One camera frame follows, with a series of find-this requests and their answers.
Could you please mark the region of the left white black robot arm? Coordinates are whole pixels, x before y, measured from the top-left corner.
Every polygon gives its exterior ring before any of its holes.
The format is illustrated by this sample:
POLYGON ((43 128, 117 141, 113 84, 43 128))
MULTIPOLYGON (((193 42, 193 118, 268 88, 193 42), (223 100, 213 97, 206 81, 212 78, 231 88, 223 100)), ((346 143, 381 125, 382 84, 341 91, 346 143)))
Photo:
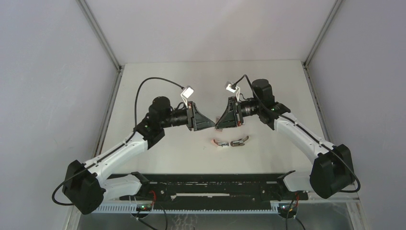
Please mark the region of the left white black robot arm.
POLYGON ((122 196, 135 196, 139 200, 147 198, 150 188, 135 173, 113 179, 110 176, 163 139, 165 128, 178 126, 200 131, 214 127, 215 123, 201 114, 194 102, 187 102, 182 109, 172 109, 167 97, 157 97, 132 134, 121 143, 90 160, 75 160, 68 165, 62 184, 63 194, 83 215, 95 211, 103 201, 122 196))

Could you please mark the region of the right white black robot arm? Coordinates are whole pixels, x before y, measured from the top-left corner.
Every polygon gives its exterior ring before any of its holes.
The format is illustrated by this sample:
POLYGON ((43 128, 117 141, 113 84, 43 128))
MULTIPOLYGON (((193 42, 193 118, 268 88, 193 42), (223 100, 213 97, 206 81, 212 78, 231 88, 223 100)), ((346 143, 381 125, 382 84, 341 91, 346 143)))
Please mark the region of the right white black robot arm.
POLYGON ((290 199, 295 192, 312 191, 327 199, 338 192, 356 193, 361 189, 346 145, 335 145, 306 128, 287 106, 275 100, 268 80, 248 81, 248 85, 253 96, 240 100, 238 84, 227 83, 226 90, 234 96, 228 98, 215 128, 240 127, 245 117, 257 115, 263 124, 288 138, 309 159, 310 172, 293 170, 278 179, 280 198, 290 199))

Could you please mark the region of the tan stapler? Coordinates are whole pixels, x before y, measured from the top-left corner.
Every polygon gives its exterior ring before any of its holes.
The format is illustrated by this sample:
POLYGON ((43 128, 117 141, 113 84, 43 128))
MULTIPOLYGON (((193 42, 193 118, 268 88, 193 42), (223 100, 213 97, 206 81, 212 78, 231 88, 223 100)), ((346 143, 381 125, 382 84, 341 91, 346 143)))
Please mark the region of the tan stapler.
POLYGON ((245 145, 245 142, 249 140, 249 136, 245 136, 244 138, 240 138, 238 140, 233 140, 230 142, 231 147, 241 147, 245 145))

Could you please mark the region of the pink stapler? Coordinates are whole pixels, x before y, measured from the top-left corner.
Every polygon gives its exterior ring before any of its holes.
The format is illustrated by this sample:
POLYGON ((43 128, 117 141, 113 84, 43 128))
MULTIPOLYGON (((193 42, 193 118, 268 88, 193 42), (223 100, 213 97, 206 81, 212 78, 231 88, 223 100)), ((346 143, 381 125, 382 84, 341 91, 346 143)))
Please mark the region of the pink stapler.
POLYGON ((217 139, 212 139, 211 142, 212 142, 213 145, 216 146, 217 148, 218 148, 218 147, 226 148, 226 147, 229 147, 229 146, 230 146, 230 145, 229 145, 229 142, 220 141, 220 140, 217 140, 217 139))

